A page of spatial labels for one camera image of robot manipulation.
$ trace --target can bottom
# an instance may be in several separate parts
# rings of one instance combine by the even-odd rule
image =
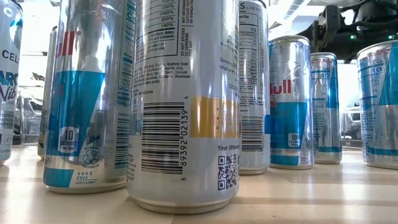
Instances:
[[[125,186],[126,186],[126,183],[124,182],[124,183],[107,186],[107,187],[89,187],[89,188],[84,188],[84,189],[71,189],[71,188],[65,188],[65,187],[47,186],[47,189],[51,192],[58,193],[58,194],[93,194],[93,193],[117,190],[117,189],[121,189]]]
[[[341,160],[337,161],[315,161],[316,164],[339,164]]]
[[[278,168],[278,169],[297,169],[297,170],[303,170],[303,169],[311,169],[313,165],[305,165],[305,166],[287,166],[287,165],[278,165],[278,164],[271,164],[272,168]]]
[[[372,162],[367,162],[366,165],[371,166],[371,167],[383,168],[383,169],[396,169],[396,170],[398,170],[398,166],[389,166],[389,165],[375,164],[375,163],[372,163]]]
[[[239,175],[259,175],[267,171],[267,168],[253,169],[253,168],[240,168]]]
[[[208,204],[201,204],[197,206],[187,206],[187,207],[172,207],[167,205],[156,205],[154,201],[143,200],[134,198],[134,201],[138,204],[138,206],[157,213],[165,213],[171,215],[194,215],[194,214],[201,214],[206,212],[212,212],[215,210],[219,210],[227,204],[231,199],[227,199],[220,202],[215,203],[208,203]]]

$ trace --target qr code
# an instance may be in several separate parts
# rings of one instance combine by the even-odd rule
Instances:
[[[238,184],[238,156],[218,156],[218,190],[226,190]]]

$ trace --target table surface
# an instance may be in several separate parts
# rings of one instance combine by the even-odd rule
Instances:
[[[227,207],[190,216],[146,211],[126,189],[51,193],[42,170],[36,147],[13,149],[0,167],[0,223],[398,223],[398,171],[366,166],[361,152],[345,151],[339,165],[241,176]]]

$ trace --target celsius can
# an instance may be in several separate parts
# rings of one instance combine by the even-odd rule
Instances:
[[[311,79],[314,161],[338,164],[341,161],[341,134],[336,55],[312,53]]]
[[[398,41],[366,47],[357,58],[365,161],[398,169]]]
[[[22,8],[15,0],[0,0],[0,165],[11,156],[18,88]]]
[[[270,163],[268,23],[264,2],[239,2],[239,173],[262,174]]]
[[[49,52],[47,54],[47,71],[45,74],[45,81],[44,81],[42,119],[40,121],[40,136],[39,136],[39,143],[37,145],[37,155],[39,155],[42,159],[44,159],[45,136],[49,124],[51,85],[54,73],[56,42],[57,42],[57,27],[55,26],[50,34],[50,46],[49,46]]]
[[[238,7],[137,2],[127,190],[148,210],[209,212],[238,192]]]
[[[44,184],[65,194],[126,185],[136,2],[61,3]]]
[[[313,166],[310,46],[292,35],[271,41],[271,167]]]

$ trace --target yellow label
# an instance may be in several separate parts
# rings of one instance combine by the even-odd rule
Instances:
[[[196,96],[191,105],[193,138],[238,138],[239,105],[237,102]]]

